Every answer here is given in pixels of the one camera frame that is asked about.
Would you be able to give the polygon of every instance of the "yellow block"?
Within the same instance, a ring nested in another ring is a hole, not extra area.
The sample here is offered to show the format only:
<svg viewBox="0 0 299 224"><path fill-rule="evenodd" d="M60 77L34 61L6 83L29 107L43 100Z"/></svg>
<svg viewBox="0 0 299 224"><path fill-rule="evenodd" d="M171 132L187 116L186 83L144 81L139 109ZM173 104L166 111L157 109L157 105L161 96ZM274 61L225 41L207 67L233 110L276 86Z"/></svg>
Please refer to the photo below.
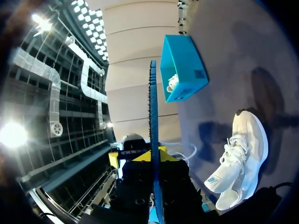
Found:
<svg viewBox="0 0 299 224"><path fill-rule="evenodd" d="M143 153L142 155L138 156L133 161L146 161L146 162L150 162L150 150L147 151L146 153Z"/></svg>
<svg viewBox="0 0 299 224"><path fill-rule="evenodd" d="M159 146L159 149L162 150L163 152L167 153L167 147L166 146Z"/></svg>
<svg viewBox="0 0 299 224"><path fill-rule="evenodd" d="M118 164L118 152L114 152L114 153L109 153L109 161L110 161L110 165L116 169L118 169L120 166Z"/></svg>
<svg viewBox="0 0 299 224"><path fill-rule="evenodd" d="M178 161L176 158L172 157L171 155L168 155L162 149L160 149L159 151L160 151L160 160L161 160L161 162L165 162L165 161ZM141 156L138 156L133 161L146 161L146 162L150 162L150 159L151 159L150 153L151 152L149 150L146 153L142 154Z"/></svg>
<svg viewBox="0 0 299 224"><path fill-rule="evenodd" d="M166 152L160 150L160 161L178 161L176 158L172 157L171 155L168 155Z"/></svg>

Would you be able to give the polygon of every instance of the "white duct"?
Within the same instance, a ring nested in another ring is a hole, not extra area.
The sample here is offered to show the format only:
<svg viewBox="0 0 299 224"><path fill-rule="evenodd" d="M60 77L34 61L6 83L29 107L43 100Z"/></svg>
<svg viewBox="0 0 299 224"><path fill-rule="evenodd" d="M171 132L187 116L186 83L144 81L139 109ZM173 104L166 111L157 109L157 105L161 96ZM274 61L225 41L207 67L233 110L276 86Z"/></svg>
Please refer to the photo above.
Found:
<svg viewBox="0 0 299 224"><path fill-rule="evenodd" d="M83 50L81 50L81 48L78 45L76 45L74 41L70 41L70 38L71 37L68 37L66 39L65 44L68 45L68 47L83 60L83 68L80 80L81 90L87 97L90 97L98 101L98 119L100 123L100 128L103 129L105 128L105 123L103 121L102 103L107 103L107 96L90 88L87 85L87 83L89 68L92 68L101 76L104 75L104 71L103 69L99 68L90 58L88 58L87 54Z"/></svg>
<svg viewBox="0 0 299 224"><path fill-rule="evenodd" d="M49 127L50 137L59 137L63 133L63 127L59 122L59 96L61 80L59 73L21 48L18 48L13 58L13 64L30 73L46 78L52 82L50 90Z"/></svg>

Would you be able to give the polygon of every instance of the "sneaker sole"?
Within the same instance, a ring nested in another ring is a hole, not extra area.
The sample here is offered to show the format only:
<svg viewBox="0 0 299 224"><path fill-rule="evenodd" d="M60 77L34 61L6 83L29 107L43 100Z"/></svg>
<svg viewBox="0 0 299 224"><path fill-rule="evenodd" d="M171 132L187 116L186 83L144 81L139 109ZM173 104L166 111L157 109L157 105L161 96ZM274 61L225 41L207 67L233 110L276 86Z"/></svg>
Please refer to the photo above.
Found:
<svg viewBox="0 0 299 224"><path fill-rule="evenodd" d="M251 113L252 116L256 119L256 122L261 130L261 133L262 133L262 138L263 138L263 157L262 157L262 160L261 162L259 163L259 167L258 167L258 171L256 173L256 176L255 178L253 179L252 181L252 184L251 184L251 187L250 189L248 190L248 193L246 195L246 197L244 198L245 199L248 199L250 198L251 196L253 196L255 190L256 190L256 187L257 187L257 183L258 183L258 173L259 173L259 170L263 164L263 162L267 159L268 157L268 139L267 139L267 135L266 135L266 131L262 125L262 123L260 122L260 120L256 117L256 115L254 115L253 113Z"/></svg>

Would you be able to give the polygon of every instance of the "white cable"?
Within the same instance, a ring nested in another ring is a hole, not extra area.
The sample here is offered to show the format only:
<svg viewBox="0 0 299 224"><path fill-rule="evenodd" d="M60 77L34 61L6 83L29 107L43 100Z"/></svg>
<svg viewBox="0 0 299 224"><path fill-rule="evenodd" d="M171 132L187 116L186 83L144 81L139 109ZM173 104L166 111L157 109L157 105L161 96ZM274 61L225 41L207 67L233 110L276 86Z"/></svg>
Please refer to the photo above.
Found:
<svg viewBox="0 0 299 224"><path fill-rule="evenodd" d="M149 210L149 214L150 214L151 211L153 210L153 207L154 207L154 200L151 197L149 197L149 199L150 199L150 202L151 202L151 207L150 207L150 210Z"/></svg>
<svg viewBox="0 0 299 224"><path fill-rule="evenodd" d="M197 153L197 148L194 144L192 143L183 143L183 142L173 142L173 143L170 143L170 142L161 142L162 145L165 145L165 146L176 146L176 145L182 145L182 146L192 146L194 148L194 151L193 153L186 157L185 155L183 155L182 153L179 153L179 152L169 152L171 154L178 154L178 155L181 155L183 157L183 160L186 161L186 163L189 165L189 159L191 159L193 156L196 155Z"/></svg>

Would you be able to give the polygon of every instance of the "black cable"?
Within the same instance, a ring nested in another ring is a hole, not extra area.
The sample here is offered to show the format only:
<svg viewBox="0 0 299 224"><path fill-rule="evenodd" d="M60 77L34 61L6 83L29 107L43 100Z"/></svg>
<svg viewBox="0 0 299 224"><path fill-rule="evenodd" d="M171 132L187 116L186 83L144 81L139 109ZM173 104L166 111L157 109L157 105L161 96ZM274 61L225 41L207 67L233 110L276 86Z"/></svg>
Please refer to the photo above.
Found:
<svg viewBox="0 0 299 224"><path fill-rule="evenodd" d="M290 186L291 187L291 186L293 186L293 183L291 183L291 182L280 183L279 185L276 185L274 187L274 189L277 190L278 188L283 187L283 186Z"/></svg>
<svg viewBox="0 0 299 224"><path fill-rule="evenodd" d="M44 213L39 214L39 217L40 217L40 218L44 218L45 216L54 216L54 217L56 217L56 215L54 215L54 214L52 214L52 213L47 213L47 212L44 212Z"/></svg>

